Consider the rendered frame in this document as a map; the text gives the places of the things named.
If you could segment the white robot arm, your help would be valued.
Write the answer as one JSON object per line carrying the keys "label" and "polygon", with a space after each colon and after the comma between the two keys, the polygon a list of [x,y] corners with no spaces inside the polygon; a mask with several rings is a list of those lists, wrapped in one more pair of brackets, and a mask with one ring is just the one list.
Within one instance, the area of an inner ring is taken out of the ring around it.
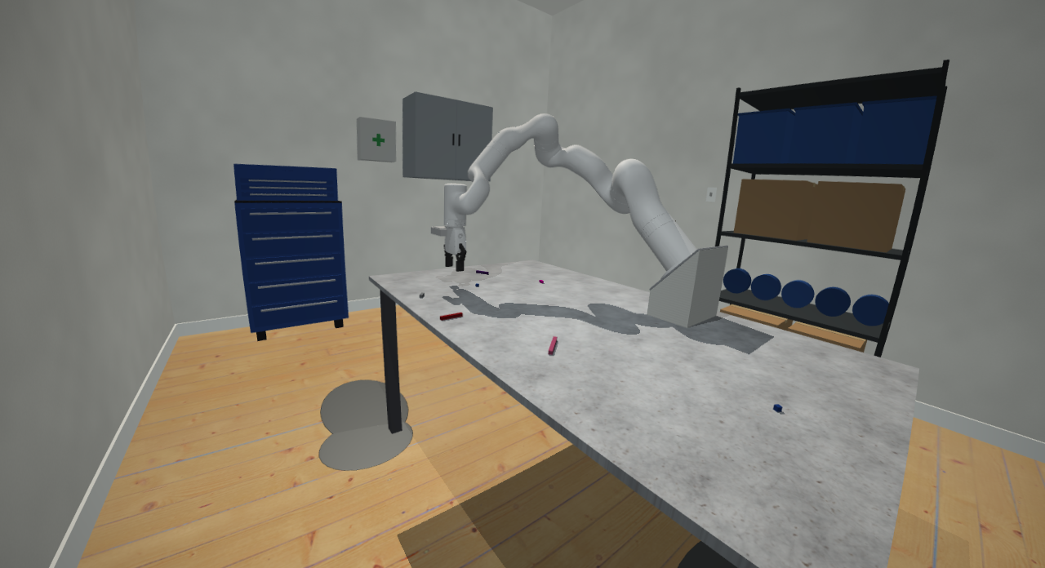
{"label": "white robot arm", "polygon": [[582,145],[563,148],[558,142],[558,122],[545,113],[536,115],[521,126],[500,131],[492,138],[468,169],[468,179],[473,181],[468,191],[465,184],[444,185],[445,226],[450,229],[466,226],[466,215],[472,215],[486,202],[490,193],[489,179],[500,169],[500,164],[530,138],[534,138],[538,162],[545,167],[560,166],[574,171],[589,182],[598,196],[603,197],[612,210],[621,214],[630,213],[632,224],[665,270],[672,271],[687,256],[697,251],[663,207],[656,182],[645,164],[637,159],[627,159],[617,164],[616,174],[612,174],[601,158]]}

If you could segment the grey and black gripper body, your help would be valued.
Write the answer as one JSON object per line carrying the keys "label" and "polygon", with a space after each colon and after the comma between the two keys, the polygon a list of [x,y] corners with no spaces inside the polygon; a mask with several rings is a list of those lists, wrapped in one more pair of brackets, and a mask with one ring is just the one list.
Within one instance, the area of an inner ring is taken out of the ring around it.
{"label": "grey and black gripper body", "polygon": [[452,255],[458,255],[460,253],[459,244],[462,244],[466,250],[465,227],[462,229],[447,229],[445,251],[452,253]]}

